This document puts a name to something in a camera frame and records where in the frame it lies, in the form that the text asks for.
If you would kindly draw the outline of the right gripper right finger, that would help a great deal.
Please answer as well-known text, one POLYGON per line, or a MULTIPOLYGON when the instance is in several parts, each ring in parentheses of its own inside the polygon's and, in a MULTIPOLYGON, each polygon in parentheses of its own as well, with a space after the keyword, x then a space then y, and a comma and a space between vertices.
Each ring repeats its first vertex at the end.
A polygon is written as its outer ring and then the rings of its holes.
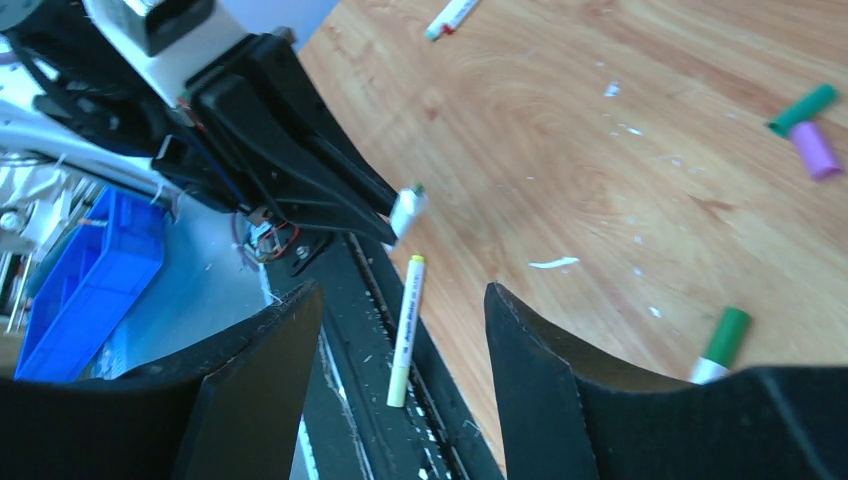
POLYGON ((511 479, 847 475, 843 367, 753 367, 696 385, 591 345, 501 284, 484 311, 511 479))

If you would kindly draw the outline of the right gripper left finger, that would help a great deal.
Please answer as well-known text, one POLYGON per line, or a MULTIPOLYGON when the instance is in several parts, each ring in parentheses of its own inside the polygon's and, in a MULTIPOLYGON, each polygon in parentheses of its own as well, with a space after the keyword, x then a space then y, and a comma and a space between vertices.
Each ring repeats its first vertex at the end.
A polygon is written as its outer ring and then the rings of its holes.
POLYGON ((324 315, 307 281, 114 380, 1 382, 5 479, 286 479, 324 315))

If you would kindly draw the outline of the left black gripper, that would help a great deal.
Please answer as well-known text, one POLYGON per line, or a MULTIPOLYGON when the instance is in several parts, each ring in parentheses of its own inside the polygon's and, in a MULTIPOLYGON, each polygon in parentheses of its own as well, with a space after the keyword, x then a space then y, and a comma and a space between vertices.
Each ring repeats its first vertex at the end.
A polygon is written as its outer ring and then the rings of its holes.
POLYGON ((191 77, 156 171, 222 212, 392 244, 396 191, 367 163, 280 36, 249 34, 191 77))

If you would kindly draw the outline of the white pen yellow cap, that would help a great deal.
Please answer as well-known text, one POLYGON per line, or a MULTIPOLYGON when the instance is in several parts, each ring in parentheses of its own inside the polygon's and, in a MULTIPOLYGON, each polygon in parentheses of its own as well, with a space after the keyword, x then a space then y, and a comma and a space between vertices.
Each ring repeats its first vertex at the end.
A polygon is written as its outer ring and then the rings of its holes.
POLYGON ((386 398, 386 405, 393 408, 405 404, 426 266, 426 259, 421 255, 413 255, 407 266, 386 398))

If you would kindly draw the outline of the white pen green cap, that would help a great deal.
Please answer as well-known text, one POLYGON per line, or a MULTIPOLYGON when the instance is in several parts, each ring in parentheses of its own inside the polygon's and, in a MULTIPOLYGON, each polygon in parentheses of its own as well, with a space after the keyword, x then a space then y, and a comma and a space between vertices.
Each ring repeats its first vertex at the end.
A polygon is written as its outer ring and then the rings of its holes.
POLYGON ((751 320, 751 315, 741 309, 724 309, 710 341, 694 364, 689 376, 691 383, 710 383, 729 373, 751 320))

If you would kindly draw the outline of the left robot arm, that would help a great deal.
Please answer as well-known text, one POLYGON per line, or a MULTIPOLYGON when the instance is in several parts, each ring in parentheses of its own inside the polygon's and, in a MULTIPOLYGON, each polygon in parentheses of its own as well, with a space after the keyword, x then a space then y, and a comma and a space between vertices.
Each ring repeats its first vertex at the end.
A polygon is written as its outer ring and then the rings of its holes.
POLYGON ((146 156, 204 205, 385 244, 395 190, 301 65, 290 29, 253 33, 221 1, 5 1, 1 33, 38 112, 146 156))

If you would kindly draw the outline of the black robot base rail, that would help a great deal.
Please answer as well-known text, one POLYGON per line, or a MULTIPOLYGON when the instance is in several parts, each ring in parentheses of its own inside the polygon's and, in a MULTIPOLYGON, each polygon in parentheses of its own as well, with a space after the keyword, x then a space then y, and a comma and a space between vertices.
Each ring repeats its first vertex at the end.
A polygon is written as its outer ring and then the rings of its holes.
POLYGON ((386 403, 403 282, 381 245, 285 227, 264 267, 275 296, 305 280, 324 317, 298 431, 310 479, 498 479, 501 470, 427 330, 405 405, 386 403))

